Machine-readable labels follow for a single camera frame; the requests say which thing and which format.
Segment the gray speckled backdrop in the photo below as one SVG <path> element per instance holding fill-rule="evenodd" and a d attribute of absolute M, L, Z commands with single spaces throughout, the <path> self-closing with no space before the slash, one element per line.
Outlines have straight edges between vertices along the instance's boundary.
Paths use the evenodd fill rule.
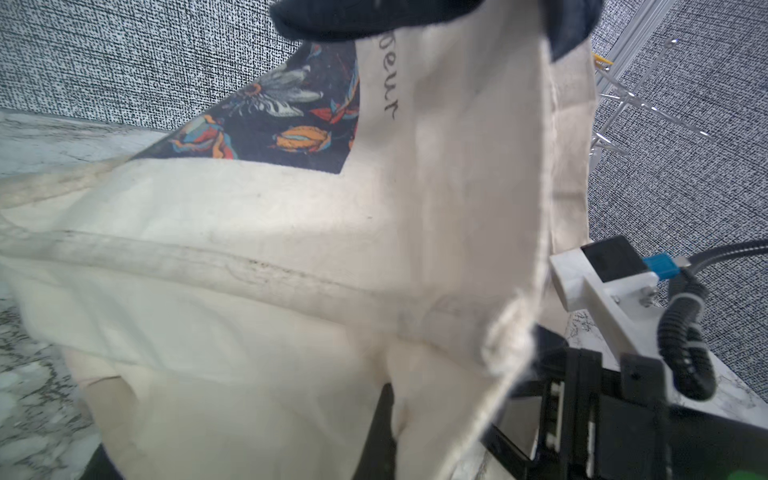
<path fill-rule="evenodd" d="M 629 109 L 608 136 L 630 155 L 605 154 L 590 177 L 594 239 L 622 233 L 643 254 L 699 250 L 768 237 L 768 4 L 677 2 L 621 79 L 633 85 L 664 41 L 680 47 L 639 93 L 711 132 L 707 143 Z M 601 105 L 596 124 L 610 114 Z M 712 266 L 703 318 L 710 348 L 768 400 L 768 258 Z"/>
<path fill-rule="evenodd" d="M 604 0 L 600 23 L 592 32 L 592 50 L 606 56 L 643 0 Z"/>
<path fill-rule="evenodd" d="M 2 0 L 0 108 L 173 130 L 296 48 L 267 0 Z"/>

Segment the floral fabric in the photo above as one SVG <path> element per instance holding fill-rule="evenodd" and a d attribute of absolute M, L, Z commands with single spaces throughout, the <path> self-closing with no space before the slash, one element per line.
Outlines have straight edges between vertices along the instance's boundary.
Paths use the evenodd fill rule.
<path fill-rule="evenodd" d="M 360 105 L 354 42 L 308 43 L 134 158 L 259 161 L 338 174 Z"/>

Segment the tote bag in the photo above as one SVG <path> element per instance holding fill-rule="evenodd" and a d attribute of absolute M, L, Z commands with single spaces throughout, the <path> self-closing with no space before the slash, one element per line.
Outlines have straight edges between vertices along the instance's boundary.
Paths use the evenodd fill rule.
<path fill-rule="evenodd" d="M 386 383 L 396 477 L 448 478 L 586 241 L 593 76 L 529 0 L 308 44 L 136 157 L 0 180 L 0 275 L 125 478 L 351 478 Z"/>

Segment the black flexible hose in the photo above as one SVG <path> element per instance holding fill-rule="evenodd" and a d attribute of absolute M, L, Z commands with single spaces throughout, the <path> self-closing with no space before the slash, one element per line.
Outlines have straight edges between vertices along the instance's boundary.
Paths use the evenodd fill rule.
<path fill-rule="evenodd" d="M 723 245 L 721 247 L 715 247 L 704 252 L 696 253 L 691 257 L 688 257 L 690 266 L 688 271 L 692 275 L 696 275 L 701 270 L 704 270 L 709 265 L 715 263 L 724 262 L 726 260 L 733 260 L 741 257 L 753 257 L 755 255 L 768 254 L 768 238 L 762 240 L 751 240 L 749 242 L 733 243 L 731 245 Z M 686 280 L 681 275 L 677 275 L 670 280 L 669 293 L 667 298 L 672 298 L 678 293 L 683 291 Z"/>
<path fill-rule="evenodd" d="M 667 298 L 680 293 L 701 298 L 698 302 L 682 296 L 670 302 L 657 331 L 659 353 L 672 370 L 675 388 L 694 400 L 707 400 L 717 389 L 714 368 L 701 336 L 697 317 L 707 298 L 707 289 L 695 275 L 715 263 L 768 253 L 768 239 L 723 245 L 688 257 L 690 266 L 670 280 Z"/>
<path fill-rule="evenodd" d="M 672 370 L 677 391 L 689 399 L 704 401 L 712 398 L 717 389 L 715 371 L 697 321 L 708 292 L 690 272 L 684 270 L 681 275 L 688 280 L 683 295 L 673 297 L 659 320 L 659 354 Z"/>

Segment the white marble table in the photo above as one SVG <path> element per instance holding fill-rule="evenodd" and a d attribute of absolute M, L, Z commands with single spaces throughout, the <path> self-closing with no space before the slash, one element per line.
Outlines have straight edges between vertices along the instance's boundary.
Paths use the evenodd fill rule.
<path fill-rule="evenodd" d="M 131 154 L 165 134 L 0 111 L 0 177 Z M 79 478 L 99 443 L 58 349 L 26 335 L 0 283 L 0 478 Z"/>

